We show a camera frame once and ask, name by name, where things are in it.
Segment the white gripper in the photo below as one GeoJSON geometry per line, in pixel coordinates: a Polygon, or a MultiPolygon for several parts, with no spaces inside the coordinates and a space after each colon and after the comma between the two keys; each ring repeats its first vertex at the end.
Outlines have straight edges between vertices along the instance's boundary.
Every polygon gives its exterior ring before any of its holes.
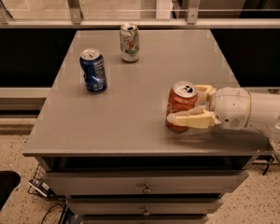
{"type": "Polygon", "coordinates": [[[197,85],[196,90],[198,106],[188,111],[170,113],[167,116],[169,123],[197,129],[217,125],[222,129],[241,130],[246,126],[251,112],[248,91],[230,87],[217,90],[211,85],[197,85]],[[209,102],[210,111],[204,106],[209,102]]]}

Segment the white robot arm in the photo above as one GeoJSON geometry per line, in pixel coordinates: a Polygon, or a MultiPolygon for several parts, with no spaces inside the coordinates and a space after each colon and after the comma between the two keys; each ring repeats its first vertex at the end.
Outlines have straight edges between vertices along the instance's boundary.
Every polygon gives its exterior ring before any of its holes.
{"type": "Polygon", "coordinates": [[[232,87],[218,90],[211,85],[178,81],[169,92],[166,125],[177,132],[214,126],[247,129],[280,141],[280,92],[232,87]]]}

